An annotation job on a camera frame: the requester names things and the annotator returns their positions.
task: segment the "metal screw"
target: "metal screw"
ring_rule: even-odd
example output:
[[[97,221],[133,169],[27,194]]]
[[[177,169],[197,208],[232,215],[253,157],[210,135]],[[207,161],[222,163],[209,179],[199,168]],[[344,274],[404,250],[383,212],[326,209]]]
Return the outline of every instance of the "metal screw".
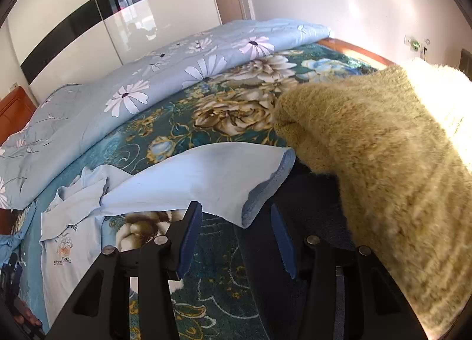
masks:
[[[316,235],[310,235],[309,237],[306,238],[306,242],[308,244],[311,244],[312,246],[315,246],[317,244],[321,243],[321,240],[318,236]]]
[[[156,243],[158,246],[162,246],[163,244],[167,243],[167,236],[161,235],[161,236],[156,236],[154,238],[154,243]]]
[[[359,253],[364,256],[369,256],[372,253],[372,250],[367,246],[360,246]]]
[[[101,250],[101,253],[107,256],[110,256],[113,252],[115,252],[114,246],[105,246],[103,247],[103,250]]]

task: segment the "green floral blanket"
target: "green floral blanket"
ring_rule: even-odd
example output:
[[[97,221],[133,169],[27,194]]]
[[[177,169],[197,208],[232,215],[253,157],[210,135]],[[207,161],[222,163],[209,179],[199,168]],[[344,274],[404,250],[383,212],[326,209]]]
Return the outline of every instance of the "green floral blanket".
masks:
[[[259,58],[206,78],[154,105],[91,147],[40,195],[38,209],[42,204],[47,206],[53,192],[60,185],[70,183],[84,166],[112,164],[136,174],[203,144],[244,141],[284,147],[286,143],[273,129],[273,111],[280,94],[308,80],[330,81],[373,71],[359,60],[313,44]],[[146,219],[135,223],[148,227]],[[117,245],[125,247],[126,242],[127,246],[139,247],[157,231],[154,225],[155,231],[146,235],[117,236],[126,222],[126,217],[106,220],[102,228],[103,243],[115,244],[116,237]],[[24,288],[37,290],[38,286],[27,280]],[[204,216],[190,272],[172,299],[182,339],[266,338],[233,227],[221,218]],[[137,294],[131,293],[131,339],[141,338],[138,309]]]

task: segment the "wall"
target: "wall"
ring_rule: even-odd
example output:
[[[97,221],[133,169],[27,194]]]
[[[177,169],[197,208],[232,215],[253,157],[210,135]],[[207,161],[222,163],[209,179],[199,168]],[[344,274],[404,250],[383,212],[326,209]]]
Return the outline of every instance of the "wall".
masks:
[[[252,0],[256,19],[296,18],[330,26],[335,37],[400,63],[416,54],[405,35],[430,40],[427,60],[458,66],[472,30],[454,0]]]
[[[10,92],[10,87],[17,83],[32,98],[27,79],[18,64],[17,56],[11,44],[8,23],[0,27],[0,99]]]
[[[18,0],[8,21],[39,101],[220,24],[214,0]]]

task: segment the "bed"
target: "bed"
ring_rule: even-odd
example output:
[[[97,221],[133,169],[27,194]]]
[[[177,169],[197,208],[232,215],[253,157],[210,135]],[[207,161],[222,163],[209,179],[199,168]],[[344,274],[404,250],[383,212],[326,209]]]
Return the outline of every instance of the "bed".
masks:
[[[83,167],[112,164],[134,175],[164,159],[203,144],[242,141],[285,147],[273,129],[277,98],[303,82],[330,81],[375,69],[316,43],[282,49],[204,80],[160,100],[121,124],[63,169],[24,210],[15,232],[25,231],[18,250],[24,266],[21,296],[47,329],[42,299],[41,212],[61,185]],[[102,245],[116,243],[126,217],[105,220]],[[190,272],[172,294],[181,338],[265,339],[258,319],[233,226],[204,215]],[[138,299],[130,292],[130,333],[139,339]]]

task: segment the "fuzzy yellow sweater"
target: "fuzzy yellow sweater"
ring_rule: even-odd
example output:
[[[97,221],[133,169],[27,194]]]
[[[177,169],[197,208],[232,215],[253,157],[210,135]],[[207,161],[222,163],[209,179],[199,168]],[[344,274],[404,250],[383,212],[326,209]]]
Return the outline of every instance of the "fuzzy yellow sweater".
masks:
[[[348,227],[393,276],[430,339],[472,294],[472,83],[414,60],[280,97],[276,131],[339,177]]]

